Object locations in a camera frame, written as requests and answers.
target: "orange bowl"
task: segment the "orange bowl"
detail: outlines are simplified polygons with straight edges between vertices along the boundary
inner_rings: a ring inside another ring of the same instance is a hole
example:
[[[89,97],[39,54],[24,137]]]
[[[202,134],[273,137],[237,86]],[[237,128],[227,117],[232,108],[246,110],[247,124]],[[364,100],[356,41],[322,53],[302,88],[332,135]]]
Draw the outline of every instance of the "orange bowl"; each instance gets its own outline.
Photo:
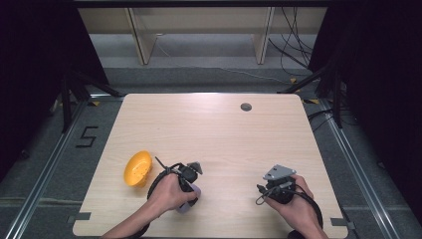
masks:
[[[146,150],[135,154],[126,165],[124,170],[124,182],[129,186],[143,187],[146,184],[146,176],[152,168],[152,159]]]

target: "human hand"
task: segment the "human hand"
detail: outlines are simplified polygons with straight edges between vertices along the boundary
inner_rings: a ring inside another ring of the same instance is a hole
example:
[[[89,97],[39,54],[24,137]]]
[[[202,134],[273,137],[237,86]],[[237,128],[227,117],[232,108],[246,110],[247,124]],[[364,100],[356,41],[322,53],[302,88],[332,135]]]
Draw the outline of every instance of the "human hand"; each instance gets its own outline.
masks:
[[[199,195],[195,191],[182,191],[178,176],[170,173],[158,182],[149,199],[138,210],[113,227],[103,235],[103,238],[124,238],[134,235],[164,212],[175,209],[197,196]]]
[[[297,192],[304,191],[310,198],[314,199],[313,193],[302,176],[294,174],[291,177],[296,181],[296,185],[299,186],[296,189]],[[269,197],[265,198],[265,202],[279,212],[292,228],[299,231],[306,238],[327,238],[318,224],[314,209],[300,196],[295,195],[288,204],[281,204]]]
[[[148,202],[158,206],[162,214],[168,210],[176,209],[183,203],[191,201],[198,196],[195,191],[182,191],[178,176],[175,173],[170,173],[158,182]]]

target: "metal rail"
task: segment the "metal rail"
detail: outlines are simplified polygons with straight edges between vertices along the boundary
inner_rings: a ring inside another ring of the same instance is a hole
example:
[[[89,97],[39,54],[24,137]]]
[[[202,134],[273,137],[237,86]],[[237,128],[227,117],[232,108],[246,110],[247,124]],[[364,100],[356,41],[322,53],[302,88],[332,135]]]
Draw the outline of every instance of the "metal rail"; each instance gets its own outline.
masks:
[[[363,0],[72,0],[60,4],[77,8],[328,7],[362,2]]]
[[[56,147],[54,148],[52,154],[50,155],[46,165],[44,166],[43,171],[38,177],[37,182],[35,183],[28,197],[26,198],[18,215],[13,220],[6,234],[7,239],[9,238],[17,239],[17,238],[22,237],[32,215],[34,214],[35,209],[37,208],[38,202],[41,196],[43,195],[44,190],[57,167],[57,164],[60,161],[60,158],[62,156],[64,149],[66,148],[69,138],[75,129],[75,124],[78,121],[78,118],[80,117],[82,112],[84,111],[86,105],[87,105],[87,102],[78,103],[74,111],[73,122],[70,124],[68,130],[63,132],[62,135],[60,136],[59,141],[56,144]]]
[[[325,111],[329,109],[329,104],[325,99],[321,99],[320,107]],[[357,184],[362,191],[369,209],[372,211],[373,216],[381,229],[385,238],[400,238],[397,229],[394,227],[390,215],[376,194],[372,184],[370,183],[366,173],[364,172],[359,160],[354,154],[354,151],[347,140],[342,128],[336,126],[335,121],[330,116],[326,116],[328,124],[337,140],[341,151],[344,153],[345,159],[357,181]]]

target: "forearm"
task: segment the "forearm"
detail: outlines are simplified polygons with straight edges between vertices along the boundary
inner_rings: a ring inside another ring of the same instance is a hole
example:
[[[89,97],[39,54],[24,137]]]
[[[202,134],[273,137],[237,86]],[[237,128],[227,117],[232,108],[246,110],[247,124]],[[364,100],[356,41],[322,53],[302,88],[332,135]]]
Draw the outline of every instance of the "forearm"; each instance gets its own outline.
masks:
[[[327,239],[325,232],[318,226],[306,227],[300,230],[301,234],[307,239]]]
[[[147,201],[132,215],[113,227],[102,238],[123,238],[140,231],[145,225],[158,218],[164,211]]]

